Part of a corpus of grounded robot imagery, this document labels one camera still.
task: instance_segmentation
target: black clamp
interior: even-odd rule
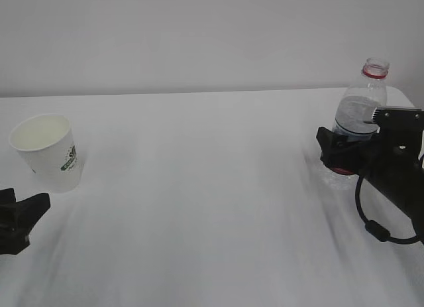
[[[13,189],[0,190],[0,255],[16,255],[27,248],[29,233],[49,208],[47,193],[16,202]]]

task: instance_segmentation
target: white wall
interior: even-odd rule
[[[424,0],[0,0],[0,95],[343,86],[424,106]]]

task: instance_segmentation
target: water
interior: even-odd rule
[[[379,105],[377,101],[363,96],[343,98],[336,112],[333,131],[349,136],[349,141],[368,140],[378,130],[378,126],[364,123],[364,117],[370,119],[370,116],[364,116],[364,114]]]

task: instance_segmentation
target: black cable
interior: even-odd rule
[[[415,235],[415,236],[407,238],[407,239],[398,239],[397,237],[392,237],[392,236],[390,236],[390,232],[386,228],[384,228],[382,225],[380,225],[379,223],[377,223],[375,221],[370,221],[365,216],[364,210],[362,209],[362,206],[360,204],[360,189],[362,187],[363,181],[364,181],[364,175],[361,174],[358,178],[357,183],[356,183],[355,204],[356,204],[356,209],[358,210],[358,214],[359,214],[360,218],[365,223],[366,230],[382,242],[389,241],[389,242],[392,242],[392,243],[395,243],[395,244],[410,245],[410,244],[414,244],[414,243],[422,240],[423,237],[418,236],[418,235]],[[379,233],[379,232],[382,233],[383,236],[380,235],[380,237],[378,237],[377,233]]]

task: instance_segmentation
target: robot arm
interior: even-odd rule
[[[380,126],[380,132],[367,141],[348,142],[347,136],[320,127],[317,140],[322,149],[321,160],[337,173],[359,175],[356,207],[366,230],[374,237],[397,244],[424,243],[424,158],[419,159],[424,111],[378,107],[371,120],[365,122]],[[365,216],[359,196],[364,179],[411,219],[415,237],[392,237],[387,229]]]

